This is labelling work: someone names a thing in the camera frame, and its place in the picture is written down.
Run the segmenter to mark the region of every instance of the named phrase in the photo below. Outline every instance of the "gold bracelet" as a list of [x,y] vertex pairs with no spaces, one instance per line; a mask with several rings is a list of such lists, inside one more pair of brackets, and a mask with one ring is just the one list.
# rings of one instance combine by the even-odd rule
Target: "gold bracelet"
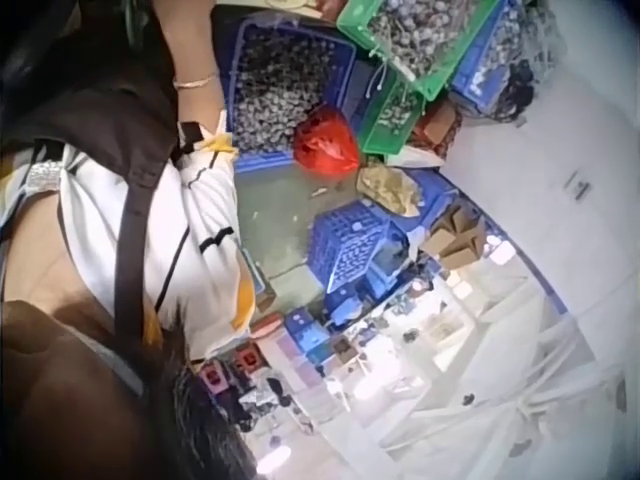
[[219,77],[220,74],[218,72],[212,73],[207,78],[203,78],[202,80],[195,80],[193,82],[178,82],[175,79],[173,80],[173,88],[176,90],[189,90],[192,88],[201,88],[210,83],[214,78]]

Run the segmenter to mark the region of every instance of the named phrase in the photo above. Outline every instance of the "green basket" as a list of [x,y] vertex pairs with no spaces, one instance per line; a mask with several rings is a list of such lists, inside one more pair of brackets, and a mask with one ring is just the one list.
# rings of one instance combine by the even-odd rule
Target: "green basket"
[[377,55],[382,56],[385,61],[388,61],[405,76],[412,88],[422,93],[427,100],[433,101],[449,81],[458,63],[498,1],[480,0],[467,29],[458,36],[453,46],[431,68],[429,73],[417,79],[397,58],[391,58],[387,47],[381,44],[368,28],[369,22],[380,8],[382,0],[349,0],[338,18],[338,29],[362,48],[374,50]]
[[[412,90],[395,71],[388,69],[387,78],[380,91],[375,90],[370,99],[362,99],[359,110],[363,110],[362,123],[358,128],[358,145],[364,153],[396,155],[407,143],[411,130],[424,112],[426,99]],[[404,125],[394,131],[379,120],[385,109],[397,96],[413,96],[415,106]]]

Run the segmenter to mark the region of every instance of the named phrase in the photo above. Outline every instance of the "floor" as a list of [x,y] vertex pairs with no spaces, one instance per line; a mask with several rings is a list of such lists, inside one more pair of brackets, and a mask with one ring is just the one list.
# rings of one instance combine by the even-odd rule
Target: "floor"
[[292,165],[238,175],[236,187],[243,245],[278,295],[270,311],[287,313],[320,296],[305,265],[309,230],[316,214],[356,198],[355,176],[327,180]]

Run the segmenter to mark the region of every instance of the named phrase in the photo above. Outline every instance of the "woman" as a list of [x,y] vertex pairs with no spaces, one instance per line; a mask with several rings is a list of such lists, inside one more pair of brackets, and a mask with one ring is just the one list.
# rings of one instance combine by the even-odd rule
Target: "woman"
[[[154,2],[175,72],[175,134],[174,98],[154,85],[170,77],[124,74],[118,59],[110,77],[98,52],[93,80],[71,78],[76,86],[32,108],[22,130],[3,132],[16,142],[0,168],[2,478],[255,478],[195,373],[244,331],[254,304],[214,3]],[[34,134],[45,124],[62,133]],[[166,155],[153,164],[146,152]]]

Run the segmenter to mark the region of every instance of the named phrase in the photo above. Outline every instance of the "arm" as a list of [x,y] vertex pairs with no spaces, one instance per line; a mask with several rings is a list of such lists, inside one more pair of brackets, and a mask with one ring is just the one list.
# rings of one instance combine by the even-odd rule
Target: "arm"
[[178,119],[198,122],[216,132],[224,96],[211,32],[212,0],[156,0],[155,9],[167,41],[178,83],[196,82],[214,75],[198,88],[178,90]]
[[192,361],[207,357],[243,333],[255,304],[251,274],[239,248],[235,149],[226,131],[224,96],[213,50],[210,12],[214,3],[154,0],[176,82],[210,78],[198,88],[178,89],[183,155],[176,167],[189,226],[187,243],[196,249],[190,260],[185,257],[194,276],[172,280],[165,303],[180,305]]

